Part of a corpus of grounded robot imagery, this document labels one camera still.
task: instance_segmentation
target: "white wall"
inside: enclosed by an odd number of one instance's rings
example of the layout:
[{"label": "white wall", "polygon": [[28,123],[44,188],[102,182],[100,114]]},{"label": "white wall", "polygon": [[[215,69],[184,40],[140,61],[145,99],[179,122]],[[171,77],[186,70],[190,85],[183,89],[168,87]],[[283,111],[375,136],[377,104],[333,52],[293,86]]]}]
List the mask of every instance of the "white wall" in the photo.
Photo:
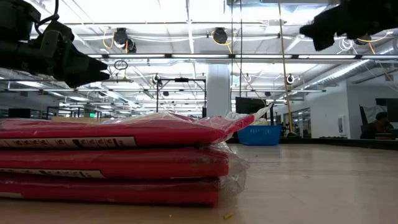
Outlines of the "white wall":
[{"label": "white wall", "polygon": [[[348,119],[348,99],[346,82],[337,87],[328,87],[324,93],[310,93],[304,101],[295,101],[291,104],[291,111],[310,108],[312,138],[322,136],[341,136],[338,132],[338,117],[345,116],[346,137],[350,138]],[[278,114],[287,113],[287,106],[278,106],[274,109]]]},{"label": "white wall", "polygon": [[392,90],[385,85],[348,85],[347,94],[349,108],[349,127],[352,139],[359,139],[359,137],[361,136],[362,119],[359,106],[376,106],[376,98],[398,98],[398,92]]}]

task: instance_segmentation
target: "wall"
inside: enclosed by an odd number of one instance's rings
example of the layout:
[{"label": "wall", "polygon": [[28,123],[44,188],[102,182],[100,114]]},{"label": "wall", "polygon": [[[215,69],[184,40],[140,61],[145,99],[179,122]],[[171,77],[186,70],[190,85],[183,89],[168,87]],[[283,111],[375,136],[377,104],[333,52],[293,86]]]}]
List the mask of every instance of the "wall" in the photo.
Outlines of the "wall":
[{"label": "wall", "polygon": [[[310,93],[305,97],[304,101],[295,101],[291,104],[292,111],[304,108],[310,108],[311,111],[312,138],[341,136],[338,132],[339,116],[345,116],[346,137],[350,138],[345,81],[339,83],[336,87],[326,88],[324,93]],[[287,106],[278,106],[274,111],[283,115],[287,113]]]},{"label": "wall", "polygon": [[398,98],[398,92],[385,85],[348,85],[347,94],[352,139],[359,139],[361,136],[362,120],[359,106],[376,106],[376,98]]},{"label": "wall", "polygon": [[59,106],[59,102],[54,96],[38,95],[34,92],[28,92],[28,97],[19,93],[0,93],[0,109],[30,108],[46,111],[48,106]]}]

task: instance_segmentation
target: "person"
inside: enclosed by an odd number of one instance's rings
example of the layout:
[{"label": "person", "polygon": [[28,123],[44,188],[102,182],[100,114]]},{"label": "person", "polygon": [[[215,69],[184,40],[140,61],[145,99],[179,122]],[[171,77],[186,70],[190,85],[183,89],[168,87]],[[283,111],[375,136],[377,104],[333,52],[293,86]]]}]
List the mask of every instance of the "person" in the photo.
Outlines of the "person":
[{"label": "person", "polygon": [[376,120],[366,125],[361,134],[361,139],[388,139],[385,137],[376,137],[376,133],[387,133],[394,127],[388,121],[387,112],[380,112],[376,115]]}]

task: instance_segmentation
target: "duct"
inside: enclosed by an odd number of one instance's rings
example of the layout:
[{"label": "duct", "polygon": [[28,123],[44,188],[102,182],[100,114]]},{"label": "duct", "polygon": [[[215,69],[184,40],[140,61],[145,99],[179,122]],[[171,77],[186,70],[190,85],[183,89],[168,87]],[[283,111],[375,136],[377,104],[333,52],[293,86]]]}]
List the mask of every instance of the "duct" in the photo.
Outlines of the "duct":
[{"label": "duct", "polygon": [[[398,50],[394,48],[393,44],[396,42],[396,40],[391,40],[388,41],[385,44],[382,44],[380,47],[377,47],[375,49],[376,52],[379,52],[378,54],[381,55],[394,55],[398,54]],[[299,88],[301,89],[306,89],[313,87],[314,85],[331,85],[338,83],[342,80],[345,80],[347,78],[353,77],[359,73],[365,72],[368,69],[372,69],[377,67],[377,63],[375,60],[361,60],[359,62],[347,64],[347,65],[341,65],[336,68],[333,68],[322,75],[317,76],[313,80],[309,81],[305,86],[300,86]]]},{"label": "duct", "polygon": [[398,72],[398,68],[387,68],[386,71],[384,71],[384,72],[382,72],[382,73],[380,73],[378,75],[373,74],[371,76],[368,76],[368,77],[362,78],[360,80],[357,80],[357,81],[353,82],[353,84],[364,83],[364,82],[367,82],[367,81],[375,79],[375,78],[383,77],[384,75],[390,75],[390,74],[392,74],[394,72]]}]

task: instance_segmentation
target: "black cable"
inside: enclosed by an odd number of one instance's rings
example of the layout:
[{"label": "black cable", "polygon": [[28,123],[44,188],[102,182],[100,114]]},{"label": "black cable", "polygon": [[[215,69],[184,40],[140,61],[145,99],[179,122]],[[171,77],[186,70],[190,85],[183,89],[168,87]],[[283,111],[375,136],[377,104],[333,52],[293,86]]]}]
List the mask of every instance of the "black cable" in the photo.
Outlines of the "black cable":
[{"label": "black cable", "polygon": [[41,20],[38,23],[35,23],[35,30],[36,32],[41,35],[42,33],[39,31],[39,27],[43,24],[45,24],[46,22],[50,22],[50,21],[57,21],[60,16],[58,15],[58,9],[59,9],[59,0],[55,0],[55,9],[54,9],[54,14],[51,16],[48,16],[47,18]]},{"label": "black cable", "polygon": [[242,0],[239,0],[241,7],[241,68],[239,74],[239,97],[242,96],[242,54],[243,54],[243,22],[242,22]]}]

